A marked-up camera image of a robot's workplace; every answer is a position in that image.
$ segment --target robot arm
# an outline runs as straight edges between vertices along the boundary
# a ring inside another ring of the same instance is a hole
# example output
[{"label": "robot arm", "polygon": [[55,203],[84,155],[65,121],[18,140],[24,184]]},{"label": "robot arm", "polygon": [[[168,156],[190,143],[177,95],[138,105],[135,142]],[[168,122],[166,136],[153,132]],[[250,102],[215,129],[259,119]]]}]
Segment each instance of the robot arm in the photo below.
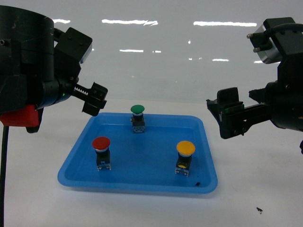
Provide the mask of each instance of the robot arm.
[{"label": "robot arm", "polygon": [[280,62],[277,81],[250,91],[257,105],[244,107],[236,87],[220,90],[207,107],[224,139],[244,135],[254,124],[270,120],[276,127],[303,131],[303,25],[290,17],[267,19],[248,34],[265,64]]},{"label": "robot arm", "polygon": [[78,85],[80,63],[92,50],[92,39],[24,9],[0,6],[0,121],[37,132],[43,108],[75,96],[83,112],[96,116],[106,104],[107,89]]}]

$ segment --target red button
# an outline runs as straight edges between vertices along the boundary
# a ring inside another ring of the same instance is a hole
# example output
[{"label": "red button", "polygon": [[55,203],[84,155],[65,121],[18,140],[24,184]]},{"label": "red button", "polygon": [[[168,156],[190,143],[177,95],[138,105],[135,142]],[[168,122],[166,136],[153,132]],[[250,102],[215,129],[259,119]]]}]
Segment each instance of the red button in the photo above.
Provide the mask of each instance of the red button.
[{"label": "red button", "polygon": [[110,140],[105,136],[95,138],[94,141],[92,142],[93,148],[97,150],[105,150],[106,148],[109,147],[109,145],[110,145]]}]

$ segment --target black cable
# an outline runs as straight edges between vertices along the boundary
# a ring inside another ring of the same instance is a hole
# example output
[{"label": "black cable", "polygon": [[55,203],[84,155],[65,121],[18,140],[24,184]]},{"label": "black cable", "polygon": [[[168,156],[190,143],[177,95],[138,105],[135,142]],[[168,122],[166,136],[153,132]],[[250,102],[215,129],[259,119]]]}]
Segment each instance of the black cable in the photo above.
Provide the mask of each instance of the black cable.
[{"label": "black cable", "polygon": [[263,34],[269,38],[275,33],[284,32],[284,31],[288,31],[288,30],[296,31],[296,32],[303,32],[303,25],[296,24],[296,23],[281,24],[281,25],[277,25],[272,28],[266,29]]},{"label": "black cable", "polygon": [[4,191],[6,175],[6,159],[8,153],[9,126],[3,126],[2,152],[1,152],[1,173],[0,173],[0,227],[4,227]]}]

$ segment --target yellow button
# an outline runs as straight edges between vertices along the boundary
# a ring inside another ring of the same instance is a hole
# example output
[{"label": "yellow button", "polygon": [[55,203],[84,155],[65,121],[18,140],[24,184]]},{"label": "yellow button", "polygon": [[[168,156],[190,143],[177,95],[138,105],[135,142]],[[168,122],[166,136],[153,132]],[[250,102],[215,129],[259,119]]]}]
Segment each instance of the yellow button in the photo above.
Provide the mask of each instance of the yellow button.
[{"label": "yellow button", "polygon": [[181,141],[177,144],[177,151],[184,156],[192,155],[196,150],[196,147],[192,142]]},{"label": "yellow button", "polygon": [[183,169],[185,169],[186,168],[186,166],[184,166],[184,165],[178,165],[180,168],[183,168]]}]

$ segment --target cable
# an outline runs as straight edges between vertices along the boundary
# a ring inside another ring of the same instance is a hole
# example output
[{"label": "cable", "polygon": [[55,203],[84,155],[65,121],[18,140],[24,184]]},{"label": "cable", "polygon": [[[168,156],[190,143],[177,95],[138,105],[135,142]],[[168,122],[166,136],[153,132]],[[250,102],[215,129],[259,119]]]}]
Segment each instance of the cable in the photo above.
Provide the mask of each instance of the cable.
[{"label": "cable", "polygon": [[6,175],[6,159],[8,153],[9,126],[3,126],[1,173],[0,173],[0,227],[4,227],[4,191]]},{"label": "cable", "polygon": [[285,31],[303,32],[303,24],[287,23],[280,24],[266,29],[264,32],[251,33],[246,37],[251,40],[254,52],[267,51],[272,48],[272,43],[269,42],[270,37],[276,33],[284,33]]},{"label": "cable", "polygon": [[273,34],[278,32],[284,32],[287,30],[296,31],[296,32],[303,32],[303,25],[296,24],[296,23],[288,23],[288,24],[281,24],[274,26],[272,28],[266,29],[264,31],[264,35],[268,38],[271,37]]}]

